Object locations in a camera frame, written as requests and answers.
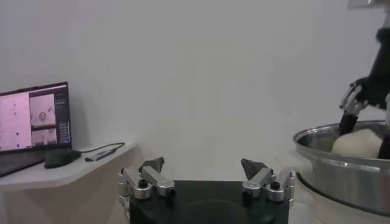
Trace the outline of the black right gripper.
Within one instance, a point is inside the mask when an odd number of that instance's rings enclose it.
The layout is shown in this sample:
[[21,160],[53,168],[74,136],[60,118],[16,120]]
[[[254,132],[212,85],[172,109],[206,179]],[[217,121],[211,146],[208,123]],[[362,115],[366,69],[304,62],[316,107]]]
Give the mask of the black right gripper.
[[339,134],[351,133],[359,114],[368,105],[386,108],[385,124],[388,131],[381,143],[378,158],[389,159],[389,28],[381,28],[376,38],[380,47],[369,75],[350,84],[341,100],[339,107],[343,115]]

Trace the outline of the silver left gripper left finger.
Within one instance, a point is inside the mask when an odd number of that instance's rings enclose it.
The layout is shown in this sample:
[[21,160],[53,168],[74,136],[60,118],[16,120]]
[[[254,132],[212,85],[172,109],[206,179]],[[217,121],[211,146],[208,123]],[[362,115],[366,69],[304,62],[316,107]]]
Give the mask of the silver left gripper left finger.
[[173,180],[165,178],[162,168],[164,157],[147,160],[138,169],[131,167],[122,168],[119,171],[119,182],[123,184],[122,192],[137,200],[150,199],[153,189],[158,196],[168,200],[176,196],[176,184]]

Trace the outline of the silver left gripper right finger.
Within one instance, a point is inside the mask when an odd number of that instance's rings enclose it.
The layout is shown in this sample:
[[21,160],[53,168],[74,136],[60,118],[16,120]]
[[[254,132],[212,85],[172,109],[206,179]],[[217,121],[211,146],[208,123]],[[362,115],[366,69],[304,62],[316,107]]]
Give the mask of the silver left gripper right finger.
[[264,163],[243,158],[241,165],[247,180],[242,183],[242,195],[246,202],[260,198],[265,194],[266,198],[273,202],[294,202],[296,176],[293,171],[282,170],[274,173],[274,170]]

